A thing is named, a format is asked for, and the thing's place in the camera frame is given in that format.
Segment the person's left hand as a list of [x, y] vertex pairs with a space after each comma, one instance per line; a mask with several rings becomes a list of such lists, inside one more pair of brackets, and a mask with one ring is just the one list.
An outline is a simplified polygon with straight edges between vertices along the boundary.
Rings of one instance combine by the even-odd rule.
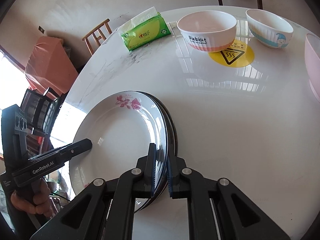
[[27, 200], [20, 197], [16, 191], [11, 194], [10, 200], [12, 205], [26, 213], [31, 215], [44, 215], [46, 217], [51, 217], [53, 211], [50, 204], [50, 189], [44, 179], [41, 179], [40, 192], [33, 197], [34, 204], [31, 204]]

